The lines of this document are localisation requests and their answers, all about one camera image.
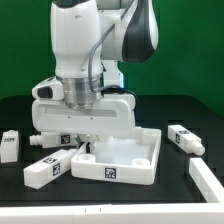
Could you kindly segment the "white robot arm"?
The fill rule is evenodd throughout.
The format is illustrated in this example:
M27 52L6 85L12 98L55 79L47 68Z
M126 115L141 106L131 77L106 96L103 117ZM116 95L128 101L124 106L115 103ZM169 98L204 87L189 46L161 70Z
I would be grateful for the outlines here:
M105 83L106 61L141 63L158 46L152 0L53 0L55 75L32 89L33 126L40 132L128 137L136 97Z

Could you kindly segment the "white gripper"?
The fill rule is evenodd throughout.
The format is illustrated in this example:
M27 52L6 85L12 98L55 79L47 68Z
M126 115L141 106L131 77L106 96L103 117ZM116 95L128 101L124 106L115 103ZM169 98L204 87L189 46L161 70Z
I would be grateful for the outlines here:
M91 109L80 111L68 108L63 101L35 100L33 126L40 132L126 137L135 128L135 105L132 94L105 94ZM97 136L87 138L87 154L96 151L97 140Z

